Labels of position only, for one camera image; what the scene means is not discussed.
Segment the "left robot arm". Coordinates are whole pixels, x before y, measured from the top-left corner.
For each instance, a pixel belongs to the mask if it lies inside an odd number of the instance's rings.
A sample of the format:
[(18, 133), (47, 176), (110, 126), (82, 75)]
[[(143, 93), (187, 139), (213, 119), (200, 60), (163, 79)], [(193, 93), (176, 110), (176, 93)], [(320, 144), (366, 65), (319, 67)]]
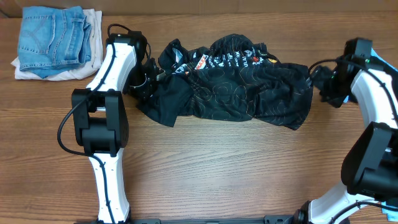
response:
[(155, 90), (158, 74), (141, 32), (110, 34), (105, 59), (95, 78), (86, 88), (72, 93), (76, 141), (95, 174), (97, 223), (131, 222), (123, 179), (123, 151), (129, 139), (123, 95), (138, 101), (148, 99)]

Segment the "black printed cycling jersey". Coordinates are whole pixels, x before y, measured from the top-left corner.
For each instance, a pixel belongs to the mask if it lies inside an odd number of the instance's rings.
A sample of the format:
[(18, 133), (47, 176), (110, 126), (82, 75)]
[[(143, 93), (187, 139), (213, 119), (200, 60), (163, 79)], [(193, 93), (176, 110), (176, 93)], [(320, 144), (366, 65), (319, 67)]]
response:
[(246, 36), (185, 49), (171, 41), (158, 58), (164, 76), (138, 104), (150, 119), (174, 126), (178, 116), (222, 121), (253, 118), (296, 130), (307, 118), (313, 85), (305, 65), (282, 63)]

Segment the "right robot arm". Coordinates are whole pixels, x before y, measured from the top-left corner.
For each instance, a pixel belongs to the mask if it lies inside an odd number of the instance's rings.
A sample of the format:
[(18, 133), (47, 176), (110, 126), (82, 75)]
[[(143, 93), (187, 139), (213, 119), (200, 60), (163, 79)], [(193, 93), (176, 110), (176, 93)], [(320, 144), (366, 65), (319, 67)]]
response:
[(333, 70), (310, 68), (323, 102), (335, 108), (358, 104), (365, 130), (346, 155), (341, 180), (320, 198), (305, 202), (283, 223), (349, 223), (349, 216), (378, 207), (397, 221), (397, 69), (380, 58), (373, 42), (357, 37), (345, 43)]

